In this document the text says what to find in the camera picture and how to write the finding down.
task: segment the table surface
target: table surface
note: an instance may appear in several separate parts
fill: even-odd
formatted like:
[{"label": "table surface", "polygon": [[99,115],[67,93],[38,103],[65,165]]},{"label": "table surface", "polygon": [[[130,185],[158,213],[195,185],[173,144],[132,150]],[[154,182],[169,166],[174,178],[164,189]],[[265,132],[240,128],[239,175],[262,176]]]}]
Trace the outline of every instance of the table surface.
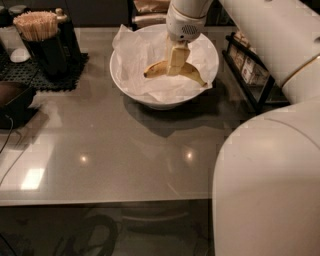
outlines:
[{"label": "table surface", "polygon": [[[220,53],[229,30],[216,30],[207,35]],[[38,112],[11,134],[0,155],[0,205],[212,197],[219,149],[251,114],[230,100],[220,71],[215,88],[175,109],[134,102],[110,76],[116,31],[76,30],[89,61],[75,90],[38,92]]]}]

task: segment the black cable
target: black cable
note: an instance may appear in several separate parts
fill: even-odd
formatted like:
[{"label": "black cable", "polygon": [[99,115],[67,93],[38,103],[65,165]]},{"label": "black cable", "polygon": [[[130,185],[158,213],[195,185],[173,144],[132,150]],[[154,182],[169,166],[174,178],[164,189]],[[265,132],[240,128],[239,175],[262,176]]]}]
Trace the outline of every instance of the black cable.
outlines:
[{"label": "black cable", "polygon": [[7,145],[8,140],[9,140],[10,135],[11,135],[11,132],[12,132],[12,129],[13,129],[13,119],[12,119],[10,116],[8,116],[8,115],[6,115],[5,117],[11,121],[11,128],[10,128],[10,131],[9,131],[9,134],[8,134],[8,136],[7,136],[6,141],[4,142],[2,148],[0,149],[0,154],[2,153],[3,149],[4,149],[5,146]]},{"label": "black cable", "polygon": [[8,243],[8,241],[3,237],[3,235],[0,233],[0,238],[3,240],[3,242],[8,246],[8,248],[11,250],[12,254],[14,256],[18,256],[16,254],[16,252],[13,250],[13,248],[11,247],[11,245]]}]

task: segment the rack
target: rack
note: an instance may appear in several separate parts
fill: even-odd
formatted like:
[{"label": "rack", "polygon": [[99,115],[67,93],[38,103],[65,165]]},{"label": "rack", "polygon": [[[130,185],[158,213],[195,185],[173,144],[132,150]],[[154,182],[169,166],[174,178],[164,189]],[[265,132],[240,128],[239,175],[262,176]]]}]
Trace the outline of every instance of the rack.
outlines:
[{"label": "rack", "polygon": [[268,81],[264,86],[254,86],[248,85],[239,71],[238,67],[234,63],[233,59],[230,56],[231,45],[234,45],[238,50],[242,51],[245,56],[250,57],[253,61],[259,64],[261,67],[267,70],[261,59],[240,42],[234,38],[235,33],[232,33],[230,36],[226,36],[226,40],[229,42],[227,50],[223,50],[223,57],[234,74],[240,88],[244,92],[254,111],[259,114],[263,110],[264,106],[286,106],[289,105],[289,102],[282,94],[281,89],[275,84],[275,80],[272,76],[269,76]]}]

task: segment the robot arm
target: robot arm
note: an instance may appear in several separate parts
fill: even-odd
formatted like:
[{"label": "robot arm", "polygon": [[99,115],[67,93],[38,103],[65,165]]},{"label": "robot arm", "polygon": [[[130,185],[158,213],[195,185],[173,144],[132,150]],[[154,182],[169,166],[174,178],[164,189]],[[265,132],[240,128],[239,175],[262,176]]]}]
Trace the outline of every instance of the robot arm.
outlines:
[{"label": "robot arm", "polygon": [[[319,15],[298,0],[220,2],[292,105],[242,124],[220,150],[215,255],[320,255]],[[171,13],[181,11],[169,15],[171,40],[196,38],[181,33],[184,24],[197,24],[182,11],[196,3],[173,1]]]},{"label": "robot arm", "polygon": [[167,30],[171,41],[192,42],[200,36],[213,0],[171,0]]},{"label": "robot arm", "polygon": [[197,39],[213,0],[171,0],[167,13],[167,75],[175,76],[190,54],[188,43]]}]

